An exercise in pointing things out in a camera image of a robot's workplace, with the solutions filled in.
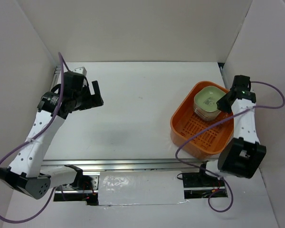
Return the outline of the green plate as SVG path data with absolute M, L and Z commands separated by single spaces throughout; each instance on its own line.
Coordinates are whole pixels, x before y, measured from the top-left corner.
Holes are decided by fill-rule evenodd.
M 219 114 L 217 101 L 221 99 L 226 92 L 215 86 L 207 86 L 194 96 L 194 110 L 205 114 Z

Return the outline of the cream plate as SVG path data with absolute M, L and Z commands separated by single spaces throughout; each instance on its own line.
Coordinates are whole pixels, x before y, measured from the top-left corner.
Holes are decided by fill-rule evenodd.
M 204 121 L 213 121 L 215 120 L 218 115 L 221 113 L 220 110 L 216 110 L 214 112 L 206 112 L 203 109 L 199 109 L 199 108 L 193 108 L 194 113 L 199 116 L 202 120 Z

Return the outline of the orange plastic bin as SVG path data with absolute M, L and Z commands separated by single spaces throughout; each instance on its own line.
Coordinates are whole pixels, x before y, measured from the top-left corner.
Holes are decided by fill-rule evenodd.
M 228 89 L 225 89 L 210 81 L 198 82 L 192 88 L 192 90 L 176 109 L 170 121 L 171 141 L 178 147 L 207 127 L 233 115 L 232 113 L 220 113 L 215 120 L 207 122 L 202 120 L 194 112 L 194 96 L 207 86 L 214 86 L 225 93 L 228 92 Z M 234 121 L 229 120 L 202 133 L 198 137 L 188 142 L 182 149 L 197 159 L 206 160 L 213 155 L 220 154 L 223 151 L 229 140 L 232 138 L 233 131 Z

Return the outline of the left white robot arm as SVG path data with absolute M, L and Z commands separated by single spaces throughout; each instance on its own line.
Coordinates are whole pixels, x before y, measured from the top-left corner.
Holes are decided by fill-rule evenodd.
M 7 168 L 0 168 L 0 180 L 37 200 L 50 188 L 60 185 L 69 185 L 75 190 L 92 188 L 93 179 L 77 166 L 41 168 L 48 148 L 67 116 L 74 111 L 104 104 L 97 81 L 89 84 L 85 75 L 70 71 L 63 74 L 63 79 L 62 84 L 57 84 L 41 97 L 25 146 Z

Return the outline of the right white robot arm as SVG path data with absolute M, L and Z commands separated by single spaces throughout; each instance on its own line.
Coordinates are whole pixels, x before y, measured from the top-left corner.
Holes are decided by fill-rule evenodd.
M 217 101 L 217 108 L 235 117 L 233 138 L 218 158 L 218 170 L 242 178 L 252 178 L 266 154 L 255 124 L 256 94 L 250 77 L 234 76 L 230 91 Z

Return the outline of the white foil cover panel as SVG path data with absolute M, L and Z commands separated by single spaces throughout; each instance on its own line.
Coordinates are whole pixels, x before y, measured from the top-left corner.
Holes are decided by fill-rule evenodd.
M 186 202 L 179 171 L 102 172 L 100 206 L 174 205 Z

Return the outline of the aluminium frame rail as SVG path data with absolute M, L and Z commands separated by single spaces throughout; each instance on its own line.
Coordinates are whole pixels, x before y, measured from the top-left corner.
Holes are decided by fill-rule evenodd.
M 170 119 L 200 81 L 224 84 L 216 62 L 70 62 L 97 81 L 104 104 L 70 114 L 56 133 L 44 165 L 115 165 L 127 169 L 178 152 L 170 138 Z

